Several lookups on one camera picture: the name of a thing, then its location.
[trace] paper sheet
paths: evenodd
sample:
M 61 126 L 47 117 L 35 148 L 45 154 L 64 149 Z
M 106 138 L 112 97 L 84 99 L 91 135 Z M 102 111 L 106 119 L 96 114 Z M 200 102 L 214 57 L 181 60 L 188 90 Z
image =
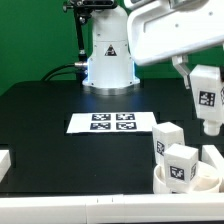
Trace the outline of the paper sheet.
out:
M 151 132 L 155 124 L 152 112 L 74 113 L 67 133 Z

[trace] stack of cubes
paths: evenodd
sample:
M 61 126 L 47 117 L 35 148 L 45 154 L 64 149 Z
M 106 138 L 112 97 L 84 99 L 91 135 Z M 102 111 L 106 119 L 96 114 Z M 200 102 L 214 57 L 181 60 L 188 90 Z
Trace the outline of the stack of cubes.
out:
M 155 158 L 173 192 L 188 193 L 197 183 L 198 149 L 185 146 L 183 129 L 171 122 L 153 126 Z

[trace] white robot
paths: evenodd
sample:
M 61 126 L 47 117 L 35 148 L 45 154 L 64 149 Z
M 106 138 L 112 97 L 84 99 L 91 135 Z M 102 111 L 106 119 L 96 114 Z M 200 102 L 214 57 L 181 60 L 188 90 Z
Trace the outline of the white robot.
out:
M 140 80 L 135 77 L 134 62 L 128 51 L 125 10 L 108 0 L 70 0 L 70 4 L 64 5 L 65 11 L 68 8 L 75 12 L 80 52 L 84 53 L 80 26 L 89 18 L 93 20 L 92 55 L 76 63 L 80 69 L 87 68 L 87 77 L 82 83 L 84 89 L 102 95 L 118 95 L 137 87 Z
M 219 134 L 224 122 L 222 72 L 219 67 L 200 65 L 191 72 L 186 63 L 187 54 L 223 44 L 224 2 L 125 0 L 124 3 L 133 10 L 129 17 L 113 0 L 70 0 L 64 6 L 65 10 L 73 9 L 76 18 L 80 62 L 75 65 L 87 74 L 82 82 L 84 89 L 103 95 L 126 93 L 140 83 L 132 59 L 145 66 L 172 58 L 186 88 L 190 88 L 191 73 L 197 116 L 205 120 L 205 133 Z M 81 25 L 91 17 L 93 52 L 87 59 Z

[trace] green backdrop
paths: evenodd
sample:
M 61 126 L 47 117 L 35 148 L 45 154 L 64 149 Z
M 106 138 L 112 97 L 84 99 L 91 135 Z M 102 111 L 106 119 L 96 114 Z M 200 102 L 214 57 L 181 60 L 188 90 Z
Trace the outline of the green backdrop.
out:
M 49 70 L 77 61 L 77 41 L 72 12 L 62 11 L 63 0 L 1 0 L 0 94 L 14 83 L 40 80 Z M 87 52 L 91 53 L 91 27 L 84 27 Z M 196 64 L 222 65 L 222 47 L 190 55 Z M 170 61 L 137 67 L 141 78 L 177 78 Z M 62 79 L 74 79 L 66 75 Z

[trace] black table surface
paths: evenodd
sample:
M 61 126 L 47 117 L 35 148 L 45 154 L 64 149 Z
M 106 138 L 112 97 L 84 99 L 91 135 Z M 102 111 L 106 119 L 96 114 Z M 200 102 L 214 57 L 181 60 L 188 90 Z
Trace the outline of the black table surface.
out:
M 224 128 L 206 136 L 182 79 L 149 79 L 119 96 L 84 92 L 76 81 L 21 82 L 0 97 L 0 144 L 12 166 L 1 197 L 151 194 L 152 133 L 66 134 L 72 113 L 154 112 L 184 129 L 185 144 L 224 150 Z

